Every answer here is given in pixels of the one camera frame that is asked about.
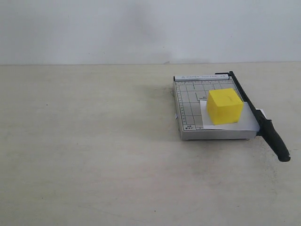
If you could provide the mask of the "yellow foam cube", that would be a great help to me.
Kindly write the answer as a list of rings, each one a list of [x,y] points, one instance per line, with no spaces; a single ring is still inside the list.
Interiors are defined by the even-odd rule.
[[[206,110],[213,125],[237,123],[244,102],[233,88],[210,90]]]

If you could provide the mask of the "white paper sheet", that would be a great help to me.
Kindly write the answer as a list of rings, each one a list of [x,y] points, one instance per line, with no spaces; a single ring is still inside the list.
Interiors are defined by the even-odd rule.
[[[202,115],[202,123],[204,129],[213,130],[234,130],[234,131],[259,131],[259,124],[254,117],[247,102],[244,102],[240,119],[236,123],[228,123],[221,125],[214,125],[206,110],[206,100],[200,100],[200,110]]]

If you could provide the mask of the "black cutter blade arm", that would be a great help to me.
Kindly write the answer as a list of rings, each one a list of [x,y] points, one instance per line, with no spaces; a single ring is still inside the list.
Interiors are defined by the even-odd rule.
[[[261,110],[255,108],[252,101],[249,99],[242,86],[238,82],[233,71],[229,72],[229,76],[232,77],[239,93],[241,94],[241,97],[248,103],[253,115],[255,116],[260,127],[258,132],[259,136],[266,141],[280,162],[289,162],[291,160],[290,153],[282,138],[275,130],[272,120],[267,119]]]

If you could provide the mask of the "grey metal paper cutter base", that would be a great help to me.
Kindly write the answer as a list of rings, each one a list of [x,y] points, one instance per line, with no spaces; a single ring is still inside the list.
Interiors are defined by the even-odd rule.
[[[176,119],[182,140],[251,139],[259,132],[203,128],[199,101],[207,101],[210,90],[233,88],[240,96],[232,77],[227,73],[174,76],[173,87]]]

